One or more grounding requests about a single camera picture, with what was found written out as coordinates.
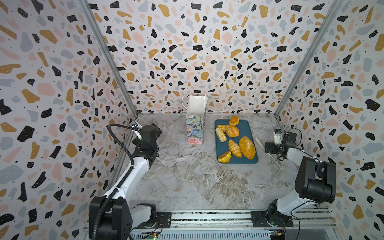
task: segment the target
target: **floral gift bag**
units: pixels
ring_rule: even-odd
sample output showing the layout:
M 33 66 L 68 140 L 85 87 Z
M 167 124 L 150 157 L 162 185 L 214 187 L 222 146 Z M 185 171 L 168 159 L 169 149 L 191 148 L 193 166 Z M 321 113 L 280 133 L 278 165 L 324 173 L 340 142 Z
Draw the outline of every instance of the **floral gift bag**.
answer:
M 203 129 L 205 106 L 207 105 L 208 95 L 204 96 L 189 96 L 187 107 L 187 140 L 188 144 L 203 144 Z

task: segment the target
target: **terrazzo pattern wallpaper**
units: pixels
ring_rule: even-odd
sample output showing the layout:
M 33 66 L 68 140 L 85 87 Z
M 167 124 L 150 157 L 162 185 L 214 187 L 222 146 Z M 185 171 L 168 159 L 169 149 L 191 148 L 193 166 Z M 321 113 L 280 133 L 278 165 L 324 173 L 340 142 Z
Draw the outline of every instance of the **terrazzo pattern wallpaper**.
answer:
M 139 113 L 274 112 L 332 0 L 89 0 Z
M 336 164 L 330 209 L 346 240 L 384 236 L 383 14 L 384 1 L 345 1 L 279 116 Z
M 76 4 L 0 1 L 0 239 L 82 238 L 117 163 L 131 113 Z

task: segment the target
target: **gray marble tabletop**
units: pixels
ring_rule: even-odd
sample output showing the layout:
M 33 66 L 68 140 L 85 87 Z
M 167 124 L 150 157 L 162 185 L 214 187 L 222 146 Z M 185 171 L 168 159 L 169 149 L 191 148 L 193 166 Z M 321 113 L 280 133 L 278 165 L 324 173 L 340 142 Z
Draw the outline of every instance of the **gray marble tabletop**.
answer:
M 265 209 L 275 198 L 294 189 L 297 168 L 283 161 L 282 170 L 256 144 L 256 164 L 221 164 L 216 158 L 216 119 L 231 115 L 206 115 L 204 144 L 187 143 L 185 115 L 140 115 L 143 126 L 155 123 L 161 130 L 159 157 L 144 175 L 130 206 L 156 204 L 161 210 Z M 276 121 L 269 115 L 240 115 L 262 144 L 273 141 Z M 125 159 L 123 169 L 128 166 Z

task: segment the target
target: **black mounting plate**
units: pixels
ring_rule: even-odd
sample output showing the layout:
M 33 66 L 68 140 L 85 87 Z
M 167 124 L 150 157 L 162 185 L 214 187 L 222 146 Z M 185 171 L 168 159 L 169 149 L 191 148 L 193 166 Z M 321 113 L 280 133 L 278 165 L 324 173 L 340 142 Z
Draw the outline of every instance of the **black mounting plate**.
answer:
M 253 227 L 273 227 L 267 223 L 265 218 L 265 211 L 252 211 L 251 221 L 252 221 Z M 292 220 L 289 220 L 289 222 L 286 223 L 285 226 L 293 227 Z
M 172 216 L 171 212 L 157 212 L 157 220 L 158 220 L 158 222 L 159 223 L 161 223 L 161 222 L 163 223 L 162 226 L 161 225 L 158 226 L 158 230 L 161 230 L 161 228 L 170 228 L 170 222 L 172 220 L 171 216 Z M 146 229 L 146 227 L 143 224 L 140 224 L 136 228 L 138 228 L 138 229 Z

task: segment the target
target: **metal corner post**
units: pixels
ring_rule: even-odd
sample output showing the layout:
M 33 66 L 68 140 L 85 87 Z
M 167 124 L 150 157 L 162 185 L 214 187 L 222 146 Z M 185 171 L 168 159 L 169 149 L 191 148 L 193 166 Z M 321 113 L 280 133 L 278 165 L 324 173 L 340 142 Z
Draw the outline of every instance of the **metal corner post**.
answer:
M 295 89 L 295 86 L 298 84 L 301 76 L 303 75 L 306 67 L 308 66 L 309 62 L 311 61 L 313 55 L 315 54 L 317 48 L 320 46 L 320 43 L 322 39 L 324 38 L 325 33 L 328 31 L 329 27 L 331 26 L 333 20 L 335 19 L 337 13 L 339 12 L 341 5 L 343 4 L 344 0 L 334 0 L 331 4 L 331 7 L 328 10 L 327 16 L 325 20 L 323 21 L 319 32 L 316 34 L 307 54 L 304 56 L 304 59 L 299 66 L 299 69 L 296 71 L 295 75 L 293 76 L 292 82 L 288 86 L 287 91 L 285 92 L 283 99 L 280 101 L 279 106 L 277 107 L 275 111 L 275 117 L 280 115 L 281 111 L 284 108 L 284 105 L 289 100 L 289 96 Z
M 104 55 L 107 64 L 109 65 L 109 68 L 112 71 L 113 77 L 116 79 L 116 82 L 120 88 L 121 94 L 123 95 L 125 101 L 128 104 L 128 108 L 131 111 L 133 115 L 133 119 L 137 118 L 137 111 L 131 101 L 131 98 L 127 92 L 127 89 L 124 86 L 124 83 L 121 79 L 120 73 L 117 70 L 117 67 L 115 65 L 115 62 L 112 59 L 112 56 L 109 53 L 108 46 L 105 44 L 103 35 L 101 34 L 100 28 L 98 27 L 98 24 L 96 23 L 95 18 L 93 17 L 92 10 L 89 7 L 88 1 L 87 0 L 78 0 L 79 7 L 83 11 L 85 18 L 87 22 L 89 23 L 89 28 L 93 32 L 96 42 L 98 43 L 100 50 L 102 54 Z

